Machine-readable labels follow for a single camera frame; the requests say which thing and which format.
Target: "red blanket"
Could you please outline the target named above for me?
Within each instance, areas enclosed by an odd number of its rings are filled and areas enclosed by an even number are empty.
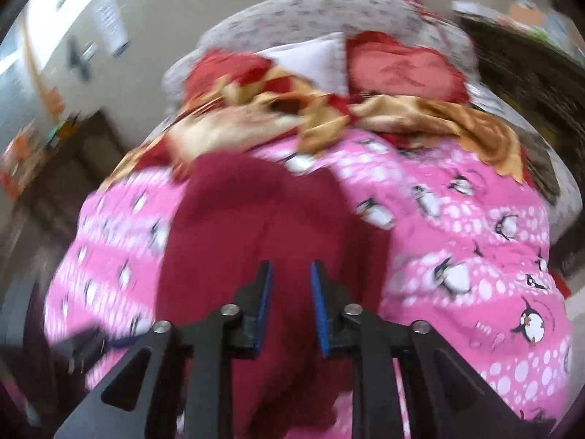
[[[349,38],[346,49],[352,96],[374,92],[469,102],[465,77],[439,51],[404,46],[379,31],[364,31]]]
[[[235,431],[270,439],[294,425],[325,429],[335,398],[352,387],[351,370],[320,358],[310,264],[323,260],[356,302],[377,309],[387,252],[388,232],[348,211],[329,170],[295,177],[249,155],[210,153],[195,160],[171,227],[156,318],[203,319],[271,260],[263,351],[233,368]]]

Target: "red pillow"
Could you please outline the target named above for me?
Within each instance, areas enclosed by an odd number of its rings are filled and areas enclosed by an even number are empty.
[[[379,31],[347,40],[347,74],[352,95],[375,92],[469,102],[465,77],[444,55],[434,49],[409,48]]]
[[[261,80],[271,66],[272,61],[251,52],[210,49],[195,64],[185,82],[184,102],[209,92],[221,76],[229,74],[230,82],[245,86]]]

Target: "metal screw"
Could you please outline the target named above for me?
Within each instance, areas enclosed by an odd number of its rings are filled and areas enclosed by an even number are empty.
[[[221,308],[221,315],[234,316],[240,313],[240,307],[236,304],[225,304]]]
[[[152,330],[157,334],[164,334],[171,330],[171,322],[168,320],[159,320],[152,326]]]
[[[364,308],[360,304],[347,304],[343,311],[347,315],[356,316],[364,312]]]
[[[412,329],[417,333],[417,334],[428,334],[431,331],[431,325],[429,325],[429,322],[426,322],[424,320],[417,320],[416,322],[412,323]]]

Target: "blue gripper pad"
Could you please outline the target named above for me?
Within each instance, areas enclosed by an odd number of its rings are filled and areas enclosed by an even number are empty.
[[[272,263],[268,263],[268,270],[266,272],[266,278],[264,280],[264,290],[262,291],[262,298],[260,299],[260,308],[258,309],[258,334],[256,337],[256,344],[254,348],[257,352],[262,349],[262,343],[264,342],[264,334],[266,332],[266,319],[268,318],[268,299],[270,298],[270,292],[272,289],[272,275],[273,267]]]
[[[315,307],[315,327],[317,327],[317,336],[323,358],[327,358],[331,352],[329,335],[327,333],[327,310],[323,299],[323,290],[321,289],[321,279],[315,263],[311,263],[311,290],[313,293],[313,306]]]

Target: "penguin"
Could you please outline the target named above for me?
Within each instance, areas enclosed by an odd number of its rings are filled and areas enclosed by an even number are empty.
[[[61,301],[61,313],[63,314],[63,318],[67,318],[69,315],[69,295],[63,297]]]
[[[545,321],[524,297],[522,300],[526,304],[526,308],[520,315],[518,326],[510,331],[512,333],[521,333],[530,346],[535,346],[545,336]]]
[[[132,204],[132,212],[138,213],[144,207],[147,200],[148,196],[146,196],[146,192],[143,191],[140,196],[134,200],[134,203]]]
[[[542,257],[540,249],[538,250],[538,257],[536,258],[536,261],[534,261],[534,263],[538,266],[540,272],[545,272],[548,267],[545,258]]]
[[[95,300],[95,295],[98,291],[98,283],[90,279],[86,282],[86,286],[83,290],[83,298],[86,303],[86,307],[91,307]]]
[[[546,417],[544,408],[536,408],[532,411],[537,411],[536,415],[532,419],[526,419],[524,417],[524,411],[520,409],[520,419],[523,419],[531,424],[533,432],[536,437],[542,435],[542,437],[548,437],[556,424],[556,419],[553,417]]]
[[[478,243],[477,243],[476,241],[473,241],[473,243],[474,243],[474,244],[475,244],[475,246],[476,246],[476,248],[473,250],[473,253],[474,253],[476,256],[479,256],[480,258],[483,258],[483,257],[484,257],[484,255],[483,255],[482,251],[480,251],[480,250],[479,250]]]
[[[472,289],[469,269],[464,263],[451,265],[450,256],[435,267],[433,278],[453,296],[467,294]]]
[[[136,314],[132,318],[132,321],[130,321],[130,336],[135,337],[137,335],[145,334],[152,324],[153,322],[151,318],[145,318],[142,314]]]
[[[317,159],[313,155],[294,152],[281,159],[280,162],[294,175],[303,175],[311,171],[311,168],[314,167]]]
[[[150,229],[150,249],[162,254],[169,240],[169,226],[158,220]]]
[[[361,216],[364,221],[385,230],[392,229],[396,221],[390,210],[385,206],[378,205],[373,198],[359,203],[356,214]]]
[[[364,146],[368,150],[370,150],[373,153],[376,153],[378,155],[385,155],[385,154],[390,152],[388,150],[388,148],[386,148],[384,146],[383,143],[380,143],[374,139],[361,139],[361,140],[356,140],[354,143],[358,143],[359,145]]]
[[[441,214],[441,203],[435,194],[423,185],[415,185],[411,189],[416,202],[425,215],[438,218]]]
[[[124,265],[120,268],[120,273],[118,274],[118,287],[120,290],[126,290],[130,285],[130,281],[132,279],[132,273],[130,272],[130,267],[128,267],[128,261],[124,262]]]
[[[449,189],[467,196],[473,196],[475,193],[472,183],[463,175],[457,175],[452,179]]]
[[[568,375],[569,371],[571,369],[571,357],[572,357],[572,351],[571,351],[571,346],[569,345],[569,347],[567,348],[567,353],[565,354],[565,358],[563,359],[563,370],[565,370],[565,373]]]
[[[530,274],[526,274],[526,284],[528,287],[535,287],[536,289],[548,290],[548,287],[545,284],[539,283],[534,277]]]
[[[81,264],[87,256],[87,246],[81,246],[77,251],[77,263]]]
[[[413,151],[406,150],[406,149],[399,149],[400,155],[402,155],[407,160],[411,161],[420,161],[420,156]]]
[[[504,215],[496,223],[495,232],[510,241],[516,237],[518,232],[517,221],[518,215]]]

